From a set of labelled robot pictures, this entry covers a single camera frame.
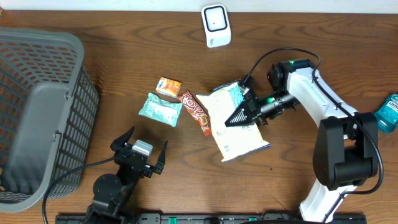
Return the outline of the red chocolate bar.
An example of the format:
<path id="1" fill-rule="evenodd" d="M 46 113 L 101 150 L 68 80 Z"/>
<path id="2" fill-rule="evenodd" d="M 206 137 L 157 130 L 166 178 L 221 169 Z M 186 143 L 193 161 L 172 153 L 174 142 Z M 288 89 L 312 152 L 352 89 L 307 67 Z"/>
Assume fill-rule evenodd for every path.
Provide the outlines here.
<path id="1" fill-rule="evenodd" d="M 181 95 L 179 95 L 177 99 L 184 105 L 184 107 L 190 113 L 192 118 L 198 123 L 198 125 L 201 127 L 201 130 L 204 132 L 204 135 L 210 136 L 211 135 L 210 117 L 201 107 L 199 102 L 197 102 L 197 100 L 193 97 L 193 95 L 189 91 L 186 91 Z"/>

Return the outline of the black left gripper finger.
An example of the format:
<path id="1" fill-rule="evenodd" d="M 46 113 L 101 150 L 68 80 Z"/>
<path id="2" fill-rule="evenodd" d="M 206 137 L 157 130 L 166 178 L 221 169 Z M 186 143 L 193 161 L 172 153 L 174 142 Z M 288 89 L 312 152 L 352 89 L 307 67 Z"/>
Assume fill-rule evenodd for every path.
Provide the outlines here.
<path id="1" fill-rule="evenodd" d="M 130 128 L 126 133 L 122 134 L 120 137 L 116 138 L 110 145 L 112 151 L 122 151 L 125 145 L 130 140 L 134 132 L 134 126 Z"/>
<path id="2" fill-rule="evenodd" d="M 166 141 L 164 143 L 163 148 L 162 148 L 162 150 L 161 150 L 161 152 L 159 154 L 157 163 L 156 163 L 155 168 L 154 168 L 154 172 L 156 174 L 159 174 L 159 175 L 162 173 L 162 171 L 164 169 L 164 166 L 165 166 L 165 157 L 166 157 L 167 144 L 168 144 L 168 141 Z"/>

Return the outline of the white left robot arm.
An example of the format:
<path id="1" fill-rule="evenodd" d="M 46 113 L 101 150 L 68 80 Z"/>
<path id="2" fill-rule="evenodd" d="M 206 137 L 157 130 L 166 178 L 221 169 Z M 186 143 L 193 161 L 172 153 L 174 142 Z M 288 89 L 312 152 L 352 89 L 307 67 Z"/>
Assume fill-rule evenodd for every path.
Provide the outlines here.
<path id="1" fill-rule="evenodd" d="M 133 132 L 134 128 L 131 128 L 111 143 L 113 160 L 119 169 L 116 174 L 104 174 L 96 179 L 93 201 L 82 223 L 136 222 L 135 215 L 126 210 L 126 205 L 140 179 L 162 173 L 167 143 L 153 166 L 147 163 L 153 146 L 141 140 L 129 143 Z"/>

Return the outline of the orange snack bag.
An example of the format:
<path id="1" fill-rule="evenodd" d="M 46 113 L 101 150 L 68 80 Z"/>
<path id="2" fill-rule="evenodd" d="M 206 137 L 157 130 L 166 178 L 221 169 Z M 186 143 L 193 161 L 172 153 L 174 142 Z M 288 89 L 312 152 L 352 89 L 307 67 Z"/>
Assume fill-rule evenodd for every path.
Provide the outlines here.
<path id="1" fill-rule="evenodd" d="M 197 94 L 196 99 L 208 111 L 212 136 L 223 155 L 223 162 L 271 146 L 263 140 L 255 124 L 234 127 L 224 124 L 244 101 L 237 82 L 221 85 L 209 95 Z"/>

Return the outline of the blue mouthwash bottle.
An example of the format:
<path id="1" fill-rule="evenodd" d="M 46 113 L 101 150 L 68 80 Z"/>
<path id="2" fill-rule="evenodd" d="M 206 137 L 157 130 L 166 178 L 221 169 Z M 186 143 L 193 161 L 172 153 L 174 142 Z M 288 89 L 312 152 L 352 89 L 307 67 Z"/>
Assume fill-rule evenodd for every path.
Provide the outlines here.
<path id="1" fill-rule="evenodd" d="M 382 132 L 388 134 L 396 129 L 397 113 L 397 94 L 392 94 L 374 114 Z"/>

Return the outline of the green wet wipes pack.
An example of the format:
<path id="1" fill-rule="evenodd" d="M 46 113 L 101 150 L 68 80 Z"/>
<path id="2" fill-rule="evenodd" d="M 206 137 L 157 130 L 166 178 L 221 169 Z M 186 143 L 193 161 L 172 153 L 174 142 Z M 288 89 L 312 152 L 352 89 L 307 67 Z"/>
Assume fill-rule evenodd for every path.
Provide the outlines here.
<path id="1" fill-rule="evenodd" d="M 154 93 L 148 93 L 139 115 L 176 127 L 182 106 L 181 103 L 171 103 Z"/>

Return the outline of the small orange box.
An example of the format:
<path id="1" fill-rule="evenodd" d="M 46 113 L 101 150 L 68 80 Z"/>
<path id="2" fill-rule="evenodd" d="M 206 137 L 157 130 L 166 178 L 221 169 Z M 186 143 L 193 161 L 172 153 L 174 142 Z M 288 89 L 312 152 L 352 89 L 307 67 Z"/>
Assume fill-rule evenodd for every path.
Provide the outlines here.
<path id="1" fill-rule="evenodd" d="M 178 97 L 181 90 L 182 83 L 173 79 L 161 77 L 156 86 L 157 93 L 170 96 L 172 98 Z"/>

